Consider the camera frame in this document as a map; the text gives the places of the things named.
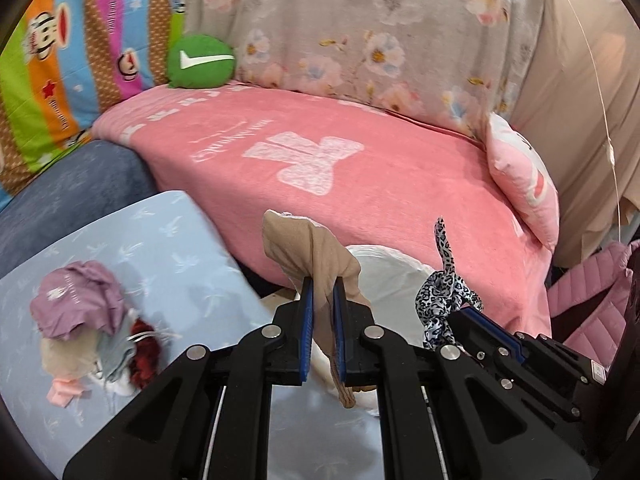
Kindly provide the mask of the pink white small pillow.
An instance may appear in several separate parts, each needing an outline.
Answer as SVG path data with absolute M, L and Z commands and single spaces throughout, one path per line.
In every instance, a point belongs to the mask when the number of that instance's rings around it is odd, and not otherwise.
M 559 197 L 541 157 L 495 113 L 488 118 L 485 146 L 491 177 L 540 244 L 554 252 L 560 234 Z

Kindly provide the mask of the pink cloth strip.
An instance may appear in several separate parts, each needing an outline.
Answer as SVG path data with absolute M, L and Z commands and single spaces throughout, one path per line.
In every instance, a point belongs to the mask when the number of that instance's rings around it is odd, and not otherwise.
M 66 408 L 74 399 L 81 398 L 89 387 L 79 379 L 54 378 L 47 393 L 47 400 L 59 408 Z

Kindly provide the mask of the beige tulle pearl cloth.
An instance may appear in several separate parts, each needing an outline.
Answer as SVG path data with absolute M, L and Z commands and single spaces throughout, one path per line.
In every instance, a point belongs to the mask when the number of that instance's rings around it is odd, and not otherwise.
M 70 339 L 46 338 L 40 341 L 42 368 L 54 379 L 76 380 L 98 369 L 97 330 L 79 326 Z

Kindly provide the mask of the pink quilted jacket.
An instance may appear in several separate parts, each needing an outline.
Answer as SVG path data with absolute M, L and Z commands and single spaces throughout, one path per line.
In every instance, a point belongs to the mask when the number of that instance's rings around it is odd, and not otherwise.
M 609 368 L 626 326 L 639 273 L 639 243 L 608 244 L 566 271 L 549 289 L 552 338 Z

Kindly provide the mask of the dark red scrunchie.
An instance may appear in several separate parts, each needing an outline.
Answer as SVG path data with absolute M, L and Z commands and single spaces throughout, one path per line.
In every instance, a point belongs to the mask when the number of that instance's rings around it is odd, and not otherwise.
M 130 382 L 139 390 L 146 388 L 158 375 L 162 347 L 155 337 L 154 327 L 137 318 L 131 327 L 134 356 L 129 363 Z

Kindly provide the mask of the purple garment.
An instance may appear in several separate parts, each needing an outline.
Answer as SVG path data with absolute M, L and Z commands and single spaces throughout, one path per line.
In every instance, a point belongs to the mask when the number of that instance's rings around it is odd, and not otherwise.
M 94 260 L 75 261 L 47 274 L 29 305 L 42 336 L 64 340 L 80 326 L 113 336 L 126 310 L 114 274 Z

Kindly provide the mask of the green check mark cushion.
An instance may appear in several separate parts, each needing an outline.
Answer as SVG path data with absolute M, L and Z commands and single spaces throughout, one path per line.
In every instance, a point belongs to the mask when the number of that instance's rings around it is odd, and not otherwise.
M 212 36 L 183 36 L 168 51 L 166 72 L 171 88 L 218 88 L 232 78 L 234 70 L 233 50 Z

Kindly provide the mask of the tan stocking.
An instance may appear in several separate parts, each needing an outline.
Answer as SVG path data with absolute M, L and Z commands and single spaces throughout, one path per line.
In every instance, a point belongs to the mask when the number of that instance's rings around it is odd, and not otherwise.
M 298 292 L 307 276 L 314 282 L 312 369 L 344 408 L 375 412 L 378 409 L 375 388 L 344 386 L 338 379 L 335 359 L 332 318 L 335 281 L 343 280 L 348 300 L 370 304 L 359 288 L 360 263 L 322 224 L 274 210 L 267 210 L 262 217 L 262 242 L 266 256 L 280 266 Z

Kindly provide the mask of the colourful monkey print pillow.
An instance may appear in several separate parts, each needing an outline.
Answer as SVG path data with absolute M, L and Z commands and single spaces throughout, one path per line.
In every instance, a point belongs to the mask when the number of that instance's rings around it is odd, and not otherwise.
M 1 53 L 1 203 L 164 84 L 186 0 L 32 0 Z

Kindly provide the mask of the pink fleece blanket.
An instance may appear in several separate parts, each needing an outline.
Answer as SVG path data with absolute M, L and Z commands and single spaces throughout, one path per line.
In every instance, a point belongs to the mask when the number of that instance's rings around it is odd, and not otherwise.
M 158 86 L 112 106 L 92 135 L 137 152 L 163 191 L 188 193 L 229 252 L 274 284 L 262 216 L 289 212 L 344 245 L 395 248 L 438 268 L 444 220 L 458 273 L 487 316 L 512 332 L 548 334 L 551 255 L 461 134 L 371 107 L 228 84 Z

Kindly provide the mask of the grey floral quilt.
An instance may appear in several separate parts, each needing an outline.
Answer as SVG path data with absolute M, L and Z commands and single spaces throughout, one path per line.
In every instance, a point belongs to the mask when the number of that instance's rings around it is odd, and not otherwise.
M 544 0 L 172 0 L 232 47 L 239 81 L 358 102 L 481 138 L 510 114 Z

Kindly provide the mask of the blue-grey plush blanket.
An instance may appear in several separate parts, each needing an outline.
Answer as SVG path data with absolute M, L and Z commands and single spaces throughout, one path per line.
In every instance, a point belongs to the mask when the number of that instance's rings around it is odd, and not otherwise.
M 57 240 L 157 193 L 148 165 L 112 142 L 91 141 L 43 171 L 1 211 L 1 274 Z

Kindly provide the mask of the beige curtain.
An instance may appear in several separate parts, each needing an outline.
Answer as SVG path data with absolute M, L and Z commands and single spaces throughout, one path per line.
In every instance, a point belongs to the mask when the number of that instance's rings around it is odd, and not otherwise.
M 574 266 L 639 210 L 639 27 L 622 0 L 546 0 L 510 123 L 558 190 L 553 262 Z

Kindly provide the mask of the leopard print cloth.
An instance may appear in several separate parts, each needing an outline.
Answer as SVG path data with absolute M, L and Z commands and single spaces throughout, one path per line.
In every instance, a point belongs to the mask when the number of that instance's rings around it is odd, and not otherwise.
M 484 310 L 480 296 L 457 274 L 443 218 L 438 218 L 434 225 L 434 237 L 442 268 L 430 274 L 414 300 L 416 315 L 423 325 L 423 347 L 426 350 L 456 344 L 447 321 L 451 313 L 463 307 L 472 307 L 480 312 Z

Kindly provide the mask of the grey-blue sock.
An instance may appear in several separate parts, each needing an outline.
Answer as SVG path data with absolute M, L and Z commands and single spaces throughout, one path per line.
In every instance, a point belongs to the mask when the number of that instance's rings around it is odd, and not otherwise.
M 117 382 L 136 353 L 134 342 L 129 339 L 130 329 L 122 329 L 114 336 L 102 333 L 96 346 L 96 377 L 106 382 Z

